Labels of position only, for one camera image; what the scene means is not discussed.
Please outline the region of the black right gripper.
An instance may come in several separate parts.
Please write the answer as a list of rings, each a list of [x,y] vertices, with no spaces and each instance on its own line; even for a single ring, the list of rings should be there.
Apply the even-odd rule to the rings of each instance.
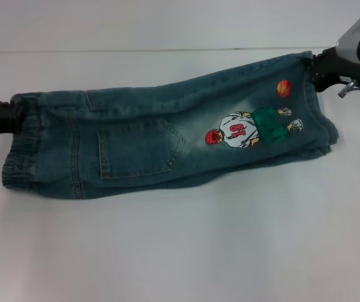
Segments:
[[[353,80],[360,86],[360,64],[338,56],[335,47],[313,53],[306,70],[316,92],[324,92],[329,86],[347,84]]]

